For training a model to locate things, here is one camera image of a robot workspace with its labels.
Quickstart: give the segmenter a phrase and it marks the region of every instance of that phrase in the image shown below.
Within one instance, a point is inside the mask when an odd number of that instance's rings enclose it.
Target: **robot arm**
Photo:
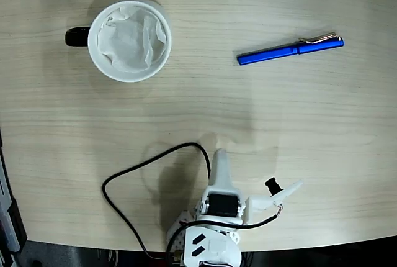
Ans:
[[[266,210],[272,205],[281,206],[282,201],[302,185],[302,181],[281,189],[275,179],[271,178],[265,185],[269,188],[271,197],[251,196],[244,202],[241,191],[231,182],[228,154],[224,149],[218,149],[213,156],[208,187],[194,209],[192,219],[235,225],[247,224],[255,212]],[[237,230],[229,227],[189,227],[185,231],[181,266],[239,267],[239,240]]]

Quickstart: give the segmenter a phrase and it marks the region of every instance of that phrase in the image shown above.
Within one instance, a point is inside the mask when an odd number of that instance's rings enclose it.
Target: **white paper filter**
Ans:
[[[149,68],[166,47],[166,34],[158,17],[138,6],[113,11],[98,33],[99,51],[120,71],[136,73]]]

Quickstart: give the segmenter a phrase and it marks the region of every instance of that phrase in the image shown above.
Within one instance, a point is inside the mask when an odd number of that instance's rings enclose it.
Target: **mug rim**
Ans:
[[[104,23],[106,17],[110,13],[112,13],[113,11],[115,11],[116,9],[122,6],[140,6],[142,8],[145,8],[151,11],[154,15],[156,15],[160,20],[160,23],[162,23],[163,25],[167,38],[166,50],[161,56],[160,61],[155,63],[155,65],[151,65],[149,68],[145,70],[141,70],[137,72],[119,71],[111,65],[109,59],[105,55],[103,55],[98,49],[97,34],[99,33],[100,28],[102,28],[102,24]],[[95,64],[98,70],[100,70],[104,75],[108,76],[111,79],[124,83],[135,83],[154,76],[156,73],[160,71],[160,69],[167,62],[167,59],[171,52],[171,45],[172,45],[171,28],[165,16],[166,14],[164,9],[159,4],[153,1],[127,0],[127,1],[116,2],[114,4],[107,6],[92,21],[92,24],[89,29],[87,46],[92,62]]]

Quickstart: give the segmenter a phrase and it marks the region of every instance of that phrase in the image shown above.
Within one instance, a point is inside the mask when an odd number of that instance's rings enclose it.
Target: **floor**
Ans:
[[[260,251],[245,254],[249,260],[242,267],[345,267],[368,265],[394,265],[395,254],[390,251],[397,245],[397,236],[367,242],[336,245],[331,247],[307,248],[299,250]],[[68,247],[49,243],[28,241],[17,257],[20,267],[36,267],[34,261],[42,262],[42,267],[114,267],[115,251],[109,256],[108,250]],[[118,267],[160,267],[162,261],[147,260],[142,252],[119,251]]]

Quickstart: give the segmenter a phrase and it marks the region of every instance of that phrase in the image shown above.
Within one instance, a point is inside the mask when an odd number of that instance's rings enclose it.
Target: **black cable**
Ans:
[[[251,224],[251,225],[235,225],[235,224],[227,224],[224,222],[215,222],[213,220],[195,220],[193,222],[188,222],[184,225],[181,225],[181,227],[179,227],[174,234],[172,234],[171,239],[169,240],[168,244],[167,244],[167,249],[166,249],[166,260],[167,260],[167,265],[169,267],[172,266],[172,262],[171,262],[171,248],[172,245],[174,244],[174,241],[176,239],[176,237],[185,229],[193,227],[195,225],[216,225],[219,227],[225,227],[225,228],[231,228],[231,229],[253,229],[253,228],[258,228],[261,227],[265,224],[268,224],[269,222],[272,222],[273,220],[275,220],[281,213],[282,207],[279,207],[279,211],[273,215],[268,217],[267,219],[263,220],[262,222],[258,222],[256,224]]]
[[[254,261],[254,252],[252,252],[252,253],[250,253],[251,255],[250,255],[250,257],[249,257],[249,263],[248,263],[248,267],[251,267],[251,265],[252,265],[252,262]]]
[[[170,154],[170,153],[172,153],[172,152],[174,152],[174,151],[176,151],[176,150],[178,150],[178,149],[185,148],[185,147],[191,147],[191,146],[198,148],[198,149],[203,153],[204,158],[205,158],[205,164],[206,164],[206,166],[207,166],[208,177],[210,177],[211,166],[210,166],[210,159],[209,159],[209,157],[208,157],[207,152],[205,151],[205,149],[203,148],[203,146],[199,145],[198,143],[189,142],[189,143],[183,143],[183,144],[180,144],[180,145],[178,145],[178,146],[172,147],[172,148],[170,148],[170,149],[168,149],[168,150],[166,150],[166,151],[160,153],[159,155],[156,155],[155,157],[153,157],[153,158],[151,158],[151,159],[149,159],[149,160],[146,160],[146,161],[144,161],[144,162],[142,162],[142,163],[140,163],[140,164],[138,164],[138,165],[136,165],[136,166],[132,166],[131,168],[128,168],[128,169],[125,169],[125,170],[120,171],[120,172],[118,172],[118,173],[115,173],[115,174],[113,174],[112,176],[110,176],[109,178],[107,178],[107,179],[102,183],[102,193],[103,193],[103,195],[104,195],[106,201],[109,203],[109,205],[111,206],[111,208],[113,208],[114,211],[115,211],[115,212],[124,220],[124,222],[128,225],[128,227],[129,227],[129,228],[131,229],[131,231],[134,233],[134,235],[135,235],[136,239],[138,240],[140,246],[142,247],[143,252],[144,252],[149,258],[151,258],[151,259],[165,259],[165,258],[157,258],[157,257],[153,257],[153,256],[151,256],[151,255],[149,254],[148,250],[147,250],[146,247],[145,247],[145,244],[143,243],[141,237],[139,236],[139,234],[138,234],[138,232],[136,231],[136,229],[134,228],[134,226],[133,226],[133,225],[131,224],[131,222],[125,217],[125,215],[123,214],[123,212],[122,212],[119,208],[117,208],[117,206],[113,203],[113,201],[112,201],[112,200],[110,199],[110,197],[108,196],[108,194],[107,194],[107,192],[106,192],[106,185],[107,185],[109,182],[111,182],[111,180],[113,180],[113,179],[115,179],[115,178],[117,178],[117,177],[123,176],[123,175],[125,175],[125,174],[127,174],[127,173],[129,173],[129,172],[135,171],[135,170],[137,170],[137,169],[139,169],[139,168],[142,168],[143,166],[149,165],[149,164],[151,164],[152,162],[154,162],[154,161],[156,161],[156,160],[159,160],[160,158],[162,158],[162,157],[164,157],[164,156],[166,156],[166,155],[168,155],[168,154]]]

